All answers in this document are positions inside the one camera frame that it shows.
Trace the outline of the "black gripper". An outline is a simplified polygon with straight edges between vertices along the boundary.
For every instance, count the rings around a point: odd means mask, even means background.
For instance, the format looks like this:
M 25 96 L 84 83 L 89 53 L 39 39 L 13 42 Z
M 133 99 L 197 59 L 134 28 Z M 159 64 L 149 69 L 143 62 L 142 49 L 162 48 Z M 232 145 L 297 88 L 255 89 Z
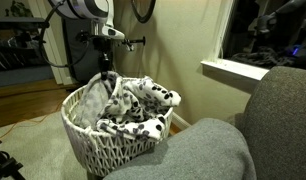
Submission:
M 112 45 L 107 38 L 96 37 L 93 39 L 94 49 L 99 52 L 99 67 L 101 80 L 107 80 L 108 71 L 112 68 Z

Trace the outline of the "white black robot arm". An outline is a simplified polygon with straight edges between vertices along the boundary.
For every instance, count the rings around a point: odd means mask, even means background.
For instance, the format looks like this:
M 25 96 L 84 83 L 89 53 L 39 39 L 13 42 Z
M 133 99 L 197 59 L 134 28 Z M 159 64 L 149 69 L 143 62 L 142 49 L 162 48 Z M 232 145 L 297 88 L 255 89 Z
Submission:
M 113 0 L 48 0 L 62 17 L 67 67 L 80 82 L 112 69 L 113 41 L 125 40 L 114 27 Z

